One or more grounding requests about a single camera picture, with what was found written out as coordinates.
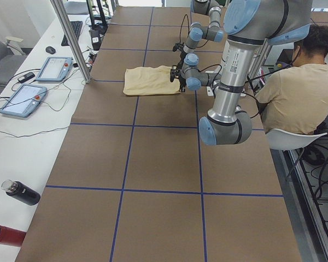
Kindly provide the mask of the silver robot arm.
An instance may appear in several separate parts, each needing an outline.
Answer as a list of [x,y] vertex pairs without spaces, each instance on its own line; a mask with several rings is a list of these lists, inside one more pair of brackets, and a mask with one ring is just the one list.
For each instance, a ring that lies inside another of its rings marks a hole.
[[[192,1],[194,13],[210,17],[209,26],[193,23],[181,49],[181,61],[171,70],[182,87],[198,90],[211,86],[215,101],[199,121],[201,140],[206,145],[232,145],[246,141],[252,130],[249,115],[238,106],[255,50],[304,39],[309,32],[312,1],[233,1],[220,23],[216,1]],[[200,72],[194,53],[201,39],[221,41],[227,34],[228,50],[221,73]]]
[[221,29],[222,10],[217,1],[191,1],[190,9],[195,14],[209,17],[209,24],[204,26],[199,22],[193,22],[189,27],[186,41],[180,46],[180,63],[184,62],[187,54],[193,53],[201,40],[221,42],[224,33]]

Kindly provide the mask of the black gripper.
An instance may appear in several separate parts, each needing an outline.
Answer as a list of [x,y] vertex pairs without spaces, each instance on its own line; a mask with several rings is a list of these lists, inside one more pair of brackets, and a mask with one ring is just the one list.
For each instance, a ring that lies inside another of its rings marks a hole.
[[180,53],[180,60],[183,61],[184,58],[186,57],[186,55],[187,55],[187,53],[184,52],[184,51],[182,51],[182,52]]
[[180,82],[180,92],[185,92],[186,89],[186,79],[182,78],[181,76],[179,77],[179,82]]

